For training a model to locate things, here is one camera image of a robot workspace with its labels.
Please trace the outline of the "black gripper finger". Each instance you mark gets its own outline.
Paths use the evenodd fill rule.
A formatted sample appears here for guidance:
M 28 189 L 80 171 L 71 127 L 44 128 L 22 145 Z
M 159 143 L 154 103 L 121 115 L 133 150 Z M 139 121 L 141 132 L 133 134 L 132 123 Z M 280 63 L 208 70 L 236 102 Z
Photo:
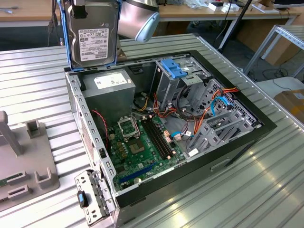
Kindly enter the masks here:
M 75 19 L 85 19 L 86 18 L 86 8 L 85 5 L 73 5 L 73 17 Z

